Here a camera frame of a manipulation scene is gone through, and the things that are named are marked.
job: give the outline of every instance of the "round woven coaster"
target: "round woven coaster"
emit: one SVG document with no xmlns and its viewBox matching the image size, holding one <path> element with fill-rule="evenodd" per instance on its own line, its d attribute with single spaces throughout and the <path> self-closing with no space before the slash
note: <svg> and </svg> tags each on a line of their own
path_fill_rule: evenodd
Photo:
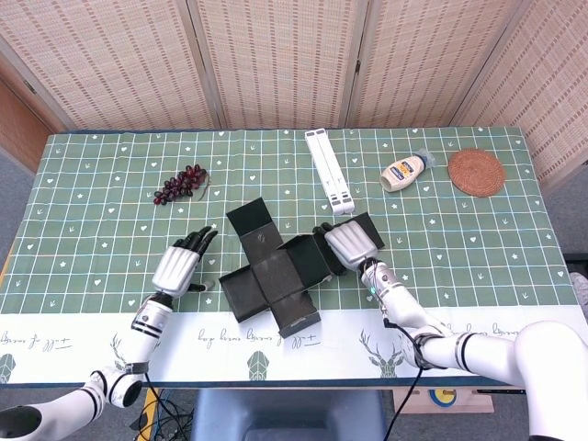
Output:
<svg viewBox="0 0 588 441">
<path fill-rule="evenodd" d="M 491 153 L 466 149 L 451 156 L 449 177 L 464 193 L 486 198 L 500 191 L 506 179 L 506 172 L 500 161 Z"/>
</svg>

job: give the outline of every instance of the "unfolded box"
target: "unfolded box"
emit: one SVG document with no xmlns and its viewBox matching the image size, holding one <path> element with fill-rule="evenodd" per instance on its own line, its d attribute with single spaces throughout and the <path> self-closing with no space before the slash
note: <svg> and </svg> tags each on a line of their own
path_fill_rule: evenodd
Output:
<svg viewBox="0 0 588 441">
<path fill-rule="evenodd" d="M 345 272 L 324 237 L 301 234 L 284 243 L 261 198 L 227 217 L 249 260 L 248 266 L 220 278 L 237 322 L 269 308 L 284 338 L 318 322 L 321 317 L 307 289 Z M 351 220 L 378 248 L 384 246 L 367 213 Z"/>
</svg>

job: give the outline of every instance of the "mayonnaise bottle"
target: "mayonnaise bottle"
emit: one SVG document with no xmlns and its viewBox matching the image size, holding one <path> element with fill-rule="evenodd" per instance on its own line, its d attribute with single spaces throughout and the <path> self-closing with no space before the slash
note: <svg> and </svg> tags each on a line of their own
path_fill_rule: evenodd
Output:
<svg viewBox="0 0 588 441">
<path fill-rule="evenodd" d="M 379 182 L 389 193 L 402 190 L 409 186 L 426 167 L 435 165 L 435 157 L 426 149 L 421 149 L 414 156 L 400 159 L 386 167 L 379 177 Z"/>
</svg>

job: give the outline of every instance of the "bunch of grapes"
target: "bunch of grapes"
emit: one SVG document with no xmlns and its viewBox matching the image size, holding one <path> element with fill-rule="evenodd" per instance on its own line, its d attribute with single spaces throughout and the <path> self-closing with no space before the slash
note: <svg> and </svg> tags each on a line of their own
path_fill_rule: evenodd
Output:
<svg viewBox="0 0 588 441">
<path fill-rule="evenodd" d="M 153 195 L 155 205 L 165 205 L 168 202 L 182 196 L 192 196 L 192 190 L 198 190 L 206 180 L 208 172 L 200 165 L 196 164 L 186 166 L 185 172 L 179 172 L 177 177 L 172 177 L 169 181 L 164 182 L 162 191 L 156 191 Z"/>
</svg>

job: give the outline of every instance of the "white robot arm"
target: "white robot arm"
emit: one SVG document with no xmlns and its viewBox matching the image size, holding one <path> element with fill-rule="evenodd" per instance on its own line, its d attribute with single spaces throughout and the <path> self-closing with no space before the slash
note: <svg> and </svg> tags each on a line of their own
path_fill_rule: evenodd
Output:
<svg viewBox="0 0 588 441">
<path fill-rule="evenodd" d="M 180 239 L 165 252 L 153 275 L 156 293 L 139 308 L 128 338 L 117 349 L 115 366 L 95 370 L 86 384 L 61 398 L 0 412 L 0 441 L 64 439 L 98 418 L 107 402 L 131 406 L 141 393 L 143 376 L 165 325 L 173 301 L 190 289 L 190 278 L 218 232 L 205 227 Z M 204 290 L 196 285 L 192 290 Z"/>
<path fill-rule="evenodd" d="M 417 348 L 408 339 L 403 347 L 410 364 L 424 369 L 467 370 L 525 388 L 530 440 L 586 439 L 583 418 L 588 415 L 588 347 L 571 328 L 558 322 L 537 322 L 523 329 L 514 341 L 453 334 L 376 259 L 376 246 L 356 222 L 335 228 L 323 224 L 321 229 L 341 263 L 358 271 L 363 284 L 379 299 L 385 321 L 393 323 L 392 327 L 412 330 Z"/>
</svg>

